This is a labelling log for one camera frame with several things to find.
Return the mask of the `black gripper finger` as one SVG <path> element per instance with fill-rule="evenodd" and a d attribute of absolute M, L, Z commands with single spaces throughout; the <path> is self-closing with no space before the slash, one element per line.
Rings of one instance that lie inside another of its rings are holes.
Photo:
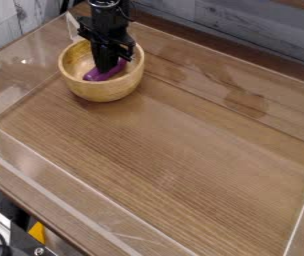
<path fill-rule="evenodd" d="M 105 70 L 105 46 L 95 42 L 94 40 L 90 41 L 90 47 L 91 47 L 91 54 L 93 54 L 93 60 L 95 67 L 99 71 Z"/>
<path fill-rule="evenodd" d="M 106 46 L 103 49 L 103 71 L 107 72 L 118 62 L 121 48 L 118 46 Z"/>

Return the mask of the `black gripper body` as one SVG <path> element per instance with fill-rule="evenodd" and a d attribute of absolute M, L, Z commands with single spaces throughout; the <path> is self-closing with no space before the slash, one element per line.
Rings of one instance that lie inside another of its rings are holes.
<path fill-rule="evenodd" d="M 89 16 L 75 18 L 78 35 L 89 42 L 94 40 L 106 46 L 121 48 L 119 58 L 131 60 L 135 42 L 127 34 L 130 17 L 130 0 L 86 0 Z"/>

